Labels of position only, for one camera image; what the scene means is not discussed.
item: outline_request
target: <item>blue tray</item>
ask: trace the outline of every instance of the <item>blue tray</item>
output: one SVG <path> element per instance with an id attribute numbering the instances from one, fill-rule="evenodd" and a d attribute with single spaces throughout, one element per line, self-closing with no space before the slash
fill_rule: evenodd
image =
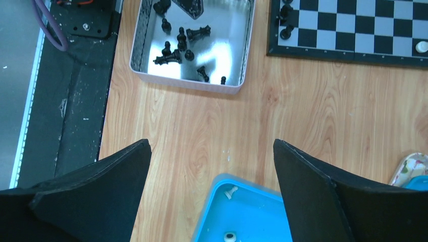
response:
<path id="1" fill-rule="evenodd" d="M 238 190 L 229 200 L 225 192 L 233 186 Z M 226 233 L 234 233 L 236 242 L 292 241 L 281 194 L 230 174 L 218 175 L 192 241 L 224 241 Z"/>
<path id="2" fill-rule="evenodd" d="M 404 185 L 404 188 L 417 191 L 428 191 L 428 175 L 419 175 L 412 178 L 408 184 Z"/>

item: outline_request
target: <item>black mounting plate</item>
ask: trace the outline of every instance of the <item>black mounting plate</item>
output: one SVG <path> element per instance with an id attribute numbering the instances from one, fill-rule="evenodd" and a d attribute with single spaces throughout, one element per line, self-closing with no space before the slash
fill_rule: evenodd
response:
<path id="1" fill-rule="evenodd" d="M 84 5 L 52 3 L 50 8 L 60 27 L 71 35 L 107 38 L 110 33 L 114 10 L 112 0 L 94 0 Z M 89 29 L 85 30 L 83 24 L 87 24 Z"/>

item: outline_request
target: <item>metal screw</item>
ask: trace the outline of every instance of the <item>metal screw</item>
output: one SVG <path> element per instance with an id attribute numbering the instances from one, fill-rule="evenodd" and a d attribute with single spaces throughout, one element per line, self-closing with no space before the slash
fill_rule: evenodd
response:
<path id="1" fill-rule="evenodd" d="M 91 27 L 88 24 L 83 24 L 83 29 L 88 31 Z"/>

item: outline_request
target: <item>gray floor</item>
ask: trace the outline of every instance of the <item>gray floor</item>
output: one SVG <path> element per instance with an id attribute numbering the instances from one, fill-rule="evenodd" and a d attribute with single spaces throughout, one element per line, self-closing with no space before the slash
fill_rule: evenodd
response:
<path id="1" fill-rule="evenodd" d="M 0 190 L 11 183 L 38 36 L 30 1 L 0 1 Z"/>

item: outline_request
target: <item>white strip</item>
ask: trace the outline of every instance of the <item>white strip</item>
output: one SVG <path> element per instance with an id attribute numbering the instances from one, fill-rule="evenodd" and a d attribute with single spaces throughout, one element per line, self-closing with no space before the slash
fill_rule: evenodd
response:
<path id="1" fill-rule="evenodd" d="M 122 13 L 122 7 L 123 7 L 123 0 L 116 0 L 116 12 Z"/>
<path id="2" fill-rule="evenodd" d="M 420 61 L 423 61 L 423 59 L 428 59 L 428 57 L 425 56 L 416 56 L 416 55 L 412 55 L 412 56 L 399 56 L 399 55 L 393 55 L 393 54 L 382 54 L 382 53 L 363 53 L 363 52 L 356 52 L 356 51 L 350 51 L 350 50 L 339 50 L 339 49 L 318 49 L 316 47 L 302 47 L 302 46 L 291 46 L 291 45 L 280 45 L 278 44 L 278 46 L 281 47 L 285 47 L 286 49 L 288 48 L 300 48 L 300 49 L 316 49 L 316 50 L 320 50 L 320 51 L 324 51 L 324 53 L 327 52 L 343 52 L 343 53 L 355 53 L 355 54 L 363 54 L 364 56 L 367 54 L 371 54 L 371 55 L 378 55 L 378 56 L 392 56 L 392 57 L 400 57 L 400 58 L 413 58 L 413 59 L 420 59 Z"/>
<path id="3" fill-rule="evenodd" d="M 50 0 L 44 3 L 47 9 L 50 9 Z M 46 25 L 47 20 L 43 17 L 43 22 Z M 27 101 L 25 102 L 24 116 L 22 117 L 21 131 L 19 133 L 18 147 L 16 149 L 14 167 L 12 170 L 11 182 L 9 188 L 15 188 L 18 185 L 19 172 L 21 171 L 22 155 L 24 154 L 25 140 L 27 139 L 28 124 L 30 122 L 31 107 L 33 106 L 34 91 L 36 90 L 37 75 L 39 72 L 41 52 L 44 43 L 44 33 L 42 29 L 39 31 L 37 40 L 36 53 L 34 55 L 33 69 L 31 71 L 30 85 L 28 86 Z"/>

